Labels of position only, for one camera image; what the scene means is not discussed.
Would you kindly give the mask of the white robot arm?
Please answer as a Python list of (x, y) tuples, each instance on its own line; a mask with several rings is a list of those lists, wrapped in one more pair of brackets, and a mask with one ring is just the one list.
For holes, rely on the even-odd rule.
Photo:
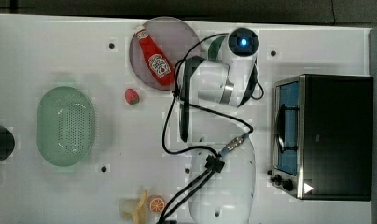
[(234, 116), (258, 83), (259, 39), (248, 28), (204, 40), (178, 69), (180, 138), (192, 147), (182, 202), (194, 224), (248, 224), (256, 182), (250, 124)]

